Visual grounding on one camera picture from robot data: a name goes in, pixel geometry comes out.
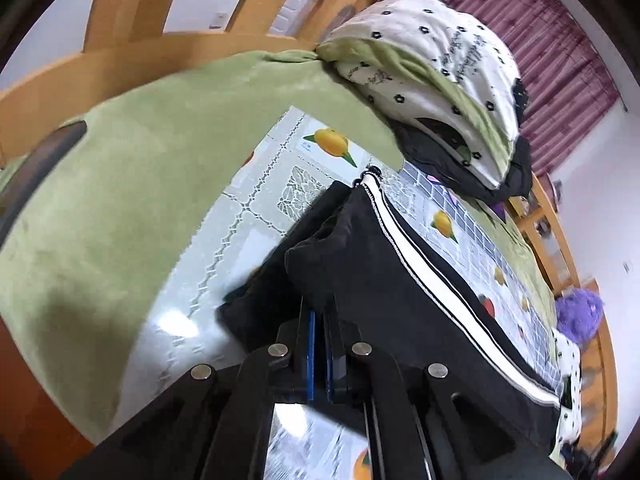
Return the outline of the black pants white waistband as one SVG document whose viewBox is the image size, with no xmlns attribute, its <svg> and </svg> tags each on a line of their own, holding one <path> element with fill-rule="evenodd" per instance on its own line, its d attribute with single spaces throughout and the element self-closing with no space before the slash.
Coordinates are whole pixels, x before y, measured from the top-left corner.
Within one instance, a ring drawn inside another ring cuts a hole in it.
<svg viewBox="0 0 640 480">
<path fill-rule="evenodd" d="M 521 356 L 477 294 L 366 172 L 334 181 L 288 236 L 217 310 L 252 352 L 306 304 L 335 307 L 362 339 L 408 370 L 442 363 L 534 445 L 552 451 L 560 400 Z"/>
</svg>

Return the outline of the white flower print pillow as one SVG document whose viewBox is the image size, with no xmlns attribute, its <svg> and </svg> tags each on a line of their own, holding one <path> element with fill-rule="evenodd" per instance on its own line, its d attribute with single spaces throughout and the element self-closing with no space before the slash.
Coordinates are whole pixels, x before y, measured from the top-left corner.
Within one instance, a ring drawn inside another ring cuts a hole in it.
<svg viewBox="0 0 640 480">
<path fill-rule="evenodd" d="M 552 330 L 552 334 L 555 339 L 556 362 L 561 373 L 561 409 L 555 446 L 550 457 L 559 463 L 562 446 L 575 443 L 582 433 L 582 360 L 577 344 L 558 330 Z"/>
</svg>

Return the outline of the purple plush toy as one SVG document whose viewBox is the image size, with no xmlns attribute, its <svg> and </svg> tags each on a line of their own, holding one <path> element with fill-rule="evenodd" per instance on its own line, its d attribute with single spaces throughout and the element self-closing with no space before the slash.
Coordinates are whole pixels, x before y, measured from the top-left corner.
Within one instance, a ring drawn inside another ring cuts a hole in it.
<svg viewBox="0 0 640 480">
<path fill-rule="evenodd" d="M 603 318 L 603 301 L 589 289 L 573 288 L 555 300 L 556 328 L 582 346 L 596 336 Z"/>
</svg>

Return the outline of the fruit print plastic tablecloth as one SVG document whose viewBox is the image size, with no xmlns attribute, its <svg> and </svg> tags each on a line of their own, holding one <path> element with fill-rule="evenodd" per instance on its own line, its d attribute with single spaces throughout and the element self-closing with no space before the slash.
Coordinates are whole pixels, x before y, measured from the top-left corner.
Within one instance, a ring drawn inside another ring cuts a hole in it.
<svg viewBox="0 0 640 480">
<path fill-rule="evenodd" d="M 244 284 L 333 181 L 372 162 L 336 162 L 311 144 L 317 119 L 288 110 L 206 214 L 158 293 L 131 352 L 113 426 L 120 427 L 198 359 L 239 362 L 241 349 L 214 318 L 224 295 Z M 385 169 L 393 205 L 436 252 L 490 299 L 501 329 L 553 388 L 561 385 L 547 313 L 551 300 L 533 260 L 509 261 L 508 233 L 489 232 L 480 207 L 465 203 L 416 167 Z"/>
</svg>

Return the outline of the black jacket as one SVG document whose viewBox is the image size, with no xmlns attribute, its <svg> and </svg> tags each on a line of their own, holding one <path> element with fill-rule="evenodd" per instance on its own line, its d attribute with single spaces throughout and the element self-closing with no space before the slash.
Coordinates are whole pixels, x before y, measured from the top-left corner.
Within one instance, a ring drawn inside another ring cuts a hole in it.
<svg viewBox="0 0 640 480">
<path fill-rule="evenodd" d="M 394 120 L 390 121 L 390 128 L 408 162 L 459 195 L 495 206 L 510 197 L 526 196 L 532 190 L 532 150 L 528 141 L 521 136 L 516 140 L 506 180 L 492 190 L 426 133 Z"/>
</svg>

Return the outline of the maroon curtain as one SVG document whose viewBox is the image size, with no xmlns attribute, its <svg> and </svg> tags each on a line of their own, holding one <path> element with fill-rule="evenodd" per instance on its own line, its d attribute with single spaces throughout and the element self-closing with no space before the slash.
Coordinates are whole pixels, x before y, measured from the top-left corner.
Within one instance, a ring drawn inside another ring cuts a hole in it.
<svg viewBox="0 0 640 480">
<path fill-rule="evenodd" d="M 511 50 L 529 95 L 521 133 L 535 174 L 562 165 L 620 100 L 584 30 L 560 0 L 445 0 Z"/>
</svg>

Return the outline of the folded white green quilt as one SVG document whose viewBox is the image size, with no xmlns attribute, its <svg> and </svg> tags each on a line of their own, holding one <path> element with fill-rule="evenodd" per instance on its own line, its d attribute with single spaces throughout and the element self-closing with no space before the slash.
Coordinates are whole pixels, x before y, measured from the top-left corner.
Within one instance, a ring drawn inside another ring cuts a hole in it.
<svg viewBox="0 0 640 480">
<path fill-rule="evenodd" d="M 509 48 L 475 16 L 444 0 L 380 0 L 332 30 L 317 53 L 486 188 L 506 180 L 528 94 Z"/>
</svg>

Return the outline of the wall radiator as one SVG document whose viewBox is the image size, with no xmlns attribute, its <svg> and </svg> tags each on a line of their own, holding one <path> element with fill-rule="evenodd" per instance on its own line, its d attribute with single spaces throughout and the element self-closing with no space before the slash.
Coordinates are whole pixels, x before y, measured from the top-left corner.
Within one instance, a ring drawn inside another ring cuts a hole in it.
<svg viewBox="0 0 640 480">
<path fill-rule="evenodd" d="M 269 27 L 269 35 L 295 37 L 320 0 L 285 0 Z"/>
</svg>

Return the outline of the wooden bed frame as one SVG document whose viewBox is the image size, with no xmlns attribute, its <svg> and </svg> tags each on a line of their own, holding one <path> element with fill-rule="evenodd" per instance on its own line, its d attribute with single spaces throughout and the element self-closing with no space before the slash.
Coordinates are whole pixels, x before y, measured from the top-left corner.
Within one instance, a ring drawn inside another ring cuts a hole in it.
<svg viewBox="0 0 640 480">
<path fill-rule="evenodd" d="M 132 90 L 208 63 L 246 52 L 308 51 L 331 67 L 361 99 L 373 106 L 334 66 L 317 53 L 318 45 L 337 26 L 380 0 L 320 0 L 295 37 L 269 35 L 269 27 L 285 0 L 239 0 L 219 32 L 166 32 L 172 0 L 93 0 L 82 49 L 32 73 L 1 95 L 1 246 L 13 221 L 25 208 L 40 181 L 47 177 L 84 134 L 77 118 L 93 107 Z M 413 164 L 401 156 L 401 167 Z M 538 200 L 524 226 L 540 220 L 555 223 L 547 194 L 533 174 L 527 195 Z M 540 274 L 551 266 L 533 237 L 523 237 Z M 552 300 L 579 285 L 571 278 L 547 285 Z M 258 479 L 375 479 L 362 408 L 335 403 L 328 396 L 323 313 L 300 307 L 316 317 L 312 345 L 312 386 L 306 399 L 277 400 L 273 405 L 265 467 Z M 608 463 L 611 445 L 580 448 L 564 444 L 564 479 L 594 479 Z"/>
</svg>

